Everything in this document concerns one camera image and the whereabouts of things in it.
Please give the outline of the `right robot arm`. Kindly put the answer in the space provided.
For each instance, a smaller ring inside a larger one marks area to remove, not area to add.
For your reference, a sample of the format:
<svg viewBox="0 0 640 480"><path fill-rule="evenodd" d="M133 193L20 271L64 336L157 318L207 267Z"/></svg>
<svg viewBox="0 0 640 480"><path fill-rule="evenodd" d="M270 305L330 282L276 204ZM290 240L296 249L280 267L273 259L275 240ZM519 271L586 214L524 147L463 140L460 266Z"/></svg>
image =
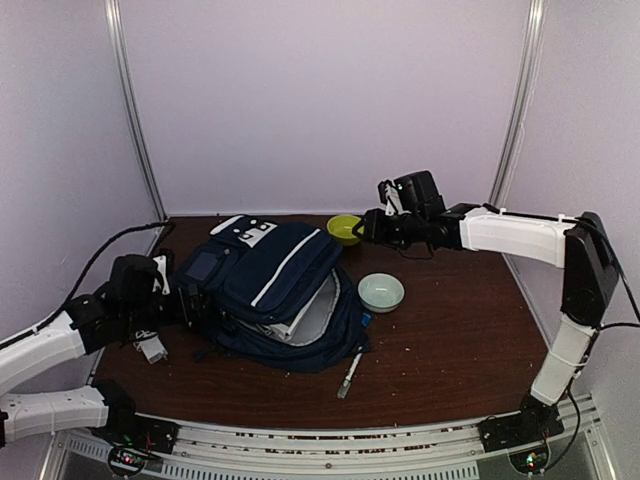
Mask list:
<svg viewBox="0 0 640 480"><path fill-rule="evenodd" d="M487 418L479 436L487 452L546 440L562 432L557 404L586 366L618 285L628 282L600 217L543 216L489 204L445 205L428 171L378 185L382 208L360 216L353 234L402 251L423 243L537 260L563 272L561 323L517 413Z"/></svg>

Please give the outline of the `black white photo magazine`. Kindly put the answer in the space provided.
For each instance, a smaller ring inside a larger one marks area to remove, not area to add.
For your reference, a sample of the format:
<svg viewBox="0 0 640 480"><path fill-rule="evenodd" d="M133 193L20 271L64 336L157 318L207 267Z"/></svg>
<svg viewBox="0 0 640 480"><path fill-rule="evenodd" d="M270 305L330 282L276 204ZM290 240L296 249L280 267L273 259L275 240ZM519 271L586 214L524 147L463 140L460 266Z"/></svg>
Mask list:
<svg viewBox="0 0 640 480"><path fill-rule="evenodd" d="M311 341L311 334L307 332L305 312L298 313L291 321L276 323L268 326L269 332L285 344L302 346Z"/></svg>

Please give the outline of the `navy blue student backpack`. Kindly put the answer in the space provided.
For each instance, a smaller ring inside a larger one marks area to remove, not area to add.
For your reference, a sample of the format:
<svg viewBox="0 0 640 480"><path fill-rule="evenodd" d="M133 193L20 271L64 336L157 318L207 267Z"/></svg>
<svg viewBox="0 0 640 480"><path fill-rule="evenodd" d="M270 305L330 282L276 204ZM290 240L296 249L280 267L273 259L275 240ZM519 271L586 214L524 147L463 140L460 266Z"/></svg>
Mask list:
<svg viewBox="0 0 640 480"><path fill-rule="evenodd" d="M370 348L365 313L340 267L341 245L305 222L231 217L209 232L174 271L215 302L211 326L191 328L217 350L271 368L318 373ZM311 341L278 341L268 326L305 312Z"/></svg>

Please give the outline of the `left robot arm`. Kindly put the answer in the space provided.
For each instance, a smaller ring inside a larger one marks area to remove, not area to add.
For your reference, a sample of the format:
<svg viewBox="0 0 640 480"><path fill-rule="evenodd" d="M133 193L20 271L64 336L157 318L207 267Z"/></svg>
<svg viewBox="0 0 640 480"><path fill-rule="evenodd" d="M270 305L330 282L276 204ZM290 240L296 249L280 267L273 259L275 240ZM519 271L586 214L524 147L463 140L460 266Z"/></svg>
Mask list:
<svg viewBox="0 0 640 480"><path fill-rule="evenodd" d="M192 327L203 303L194 286L178 287L170 250L115 258L110 277L90 294L71 291L44 319L1 342L1 442L89 428L117 445L135 447L151 430L135 401L115 381L74 390L11 396L16 386L70 360L119 343L156 340L168 325Z"/></svg>

